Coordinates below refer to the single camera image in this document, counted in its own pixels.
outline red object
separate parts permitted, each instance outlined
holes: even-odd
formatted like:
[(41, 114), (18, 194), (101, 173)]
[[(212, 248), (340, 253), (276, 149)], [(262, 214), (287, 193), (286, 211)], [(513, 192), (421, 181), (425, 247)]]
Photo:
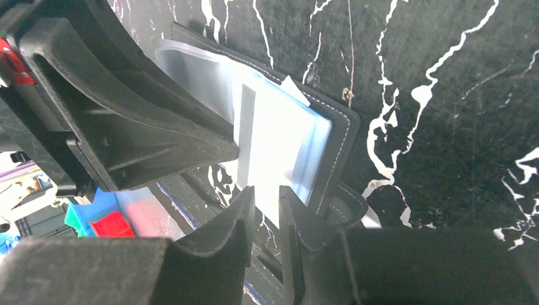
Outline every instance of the red object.
[(91, 222), (97, 237), (135, 237), (135, 233), (119, 211), (114, 211), (97, 222)]
[(4, 53), (11, 65), (14, 68), (13, 71), (13, 83), (16, 85), (35, 85), (36, 81), (30, 75), (30, 71), (26, 68), (22, 60), (13, 51), (13, 48), (6, 41), (5, 38), (0, 37), (0, 53)]

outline red block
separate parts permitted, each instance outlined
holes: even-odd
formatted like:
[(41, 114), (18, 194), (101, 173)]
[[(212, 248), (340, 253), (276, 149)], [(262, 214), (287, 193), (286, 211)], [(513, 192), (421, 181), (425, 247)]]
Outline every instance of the red block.
[(135, 237), (135, 233), (119, 211), (114, 211), (97, 222), (91, 222), (98, 237)]

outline blue strip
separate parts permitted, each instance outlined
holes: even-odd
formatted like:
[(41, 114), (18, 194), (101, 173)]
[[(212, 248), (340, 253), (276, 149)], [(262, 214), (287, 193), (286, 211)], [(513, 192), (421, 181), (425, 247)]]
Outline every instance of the blue strip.
[[(193, 216), (189, 212), (187, 212), (185, 207), (179, 203), (178, 199), (176, 199), (176, 197), (168, 190), (168, 187), (166, 187), (161, 182), (158, 182), (158, 184), (165, 191), (167, 196), (172, 200), (172, 203), (174, 203), (174, 205), (182, 211), (182, 213), (189, 219), (189, 221), (191, 221), (195, 229), (198, 229), (200, 225), (195, 221)], [(253, 295), (253, 297), (257, 301), (259, 301), (261, 304), (267, 304), (266, 301), (262, 298), (262, 296), (254, 289), (254, 287), (247, 280), (243, 281), (243, 286), (245, 286), (245, 288), (249, 290), (249, 292)]]

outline blue container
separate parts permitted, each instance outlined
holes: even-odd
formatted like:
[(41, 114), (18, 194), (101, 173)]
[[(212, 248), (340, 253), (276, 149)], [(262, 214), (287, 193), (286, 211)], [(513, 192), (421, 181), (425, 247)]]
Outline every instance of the blue container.
[(105, 193), (98, 188), (91, 205), (69, 204), (64, 223), (77, 230), (78, 237), (96, 237), (90, 221), (96, 222), (117, 210), (114, 193)]

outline wallet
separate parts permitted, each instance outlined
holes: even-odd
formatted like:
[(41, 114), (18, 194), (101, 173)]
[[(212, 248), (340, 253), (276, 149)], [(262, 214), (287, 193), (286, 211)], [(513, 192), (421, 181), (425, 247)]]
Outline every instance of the wallet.
[[(221, 46), (215, 41), (205, 38), (180, 24), (173, 23), (171, 31), (172, 40), (227, 56), (232, 60), (255, 69), (275, 83), (280, 84), (286, 78), (285, 74), (279, 73), (252, 58)], [(339, 181), (346, 159), (359, 130), (359, 116), (346, 106), (304, 84), (297, 81), (295, 81), (295, 84), (309, 100), (310, 108), (332, 123), (331, 133), (327, 140), (327, 145), (309, 198), (308, 208), (317, 215), (331, 219), (337, 223), (348, 222), (358, 217), (361, 218), (367, 209), (365, 199)]]

